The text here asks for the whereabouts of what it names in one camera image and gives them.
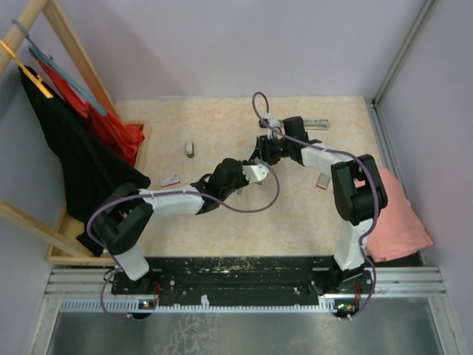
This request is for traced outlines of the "large black chrome stapler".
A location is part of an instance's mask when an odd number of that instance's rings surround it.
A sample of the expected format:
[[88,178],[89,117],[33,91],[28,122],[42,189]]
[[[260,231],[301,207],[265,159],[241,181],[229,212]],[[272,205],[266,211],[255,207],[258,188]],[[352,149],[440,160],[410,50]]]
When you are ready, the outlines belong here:
[[304,120],[306,130],[328,130],[330,122],[327,119]]

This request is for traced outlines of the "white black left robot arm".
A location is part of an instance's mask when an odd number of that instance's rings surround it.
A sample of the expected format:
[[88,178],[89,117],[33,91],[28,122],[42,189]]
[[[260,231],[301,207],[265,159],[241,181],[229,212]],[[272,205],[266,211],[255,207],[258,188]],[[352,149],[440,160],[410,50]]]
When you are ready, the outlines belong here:
[[137,241],[151,219],[205,214],[219,206],[243,213],[225,200],[246,186],[261,183],[268,173],[258,161],[226,158],[212,173],[181,189],[152,191],[125,183],[92,214],[86,234],[109,252],[128,277],[130,288],[146,293],[154,284],[154,276]]

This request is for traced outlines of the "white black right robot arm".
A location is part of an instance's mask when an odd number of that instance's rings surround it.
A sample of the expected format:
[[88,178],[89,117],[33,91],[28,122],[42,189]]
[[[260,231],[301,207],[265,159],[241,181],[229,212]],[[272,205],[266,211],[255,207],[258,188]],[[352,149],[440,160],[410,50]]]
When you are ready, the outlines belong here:
[[330,284],[338,292],[348,292],[356,284],[354,271],[365,264],[367,238],[380,211],[387,206],[387,193],[374,157],[356,157],[309,139],[300,117],[279,122],[268,116],[261,118],[259,125],[268,133],[257,138],[258,158],[270,165],[291,158],[329,177],[336,211],[342,219],[341,236],[333,255],[337,269],[330,274]]

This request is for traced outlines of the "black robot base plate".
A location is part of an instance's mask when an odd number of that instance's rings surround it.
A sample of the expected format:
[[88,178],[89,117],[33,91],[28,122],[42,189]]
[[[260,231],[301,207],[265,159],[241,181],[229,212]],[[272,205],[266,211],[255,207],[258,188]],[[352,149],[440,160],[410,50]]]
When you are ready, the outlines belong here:
[[112,294],[149,295],[161,306],[199,305],[206,297],[218,306],[318,305],[321,296],[356,291],[367,294],[371,269],[337,269],[333,257],[150,257],[150,273],[138,281],[124,272]]

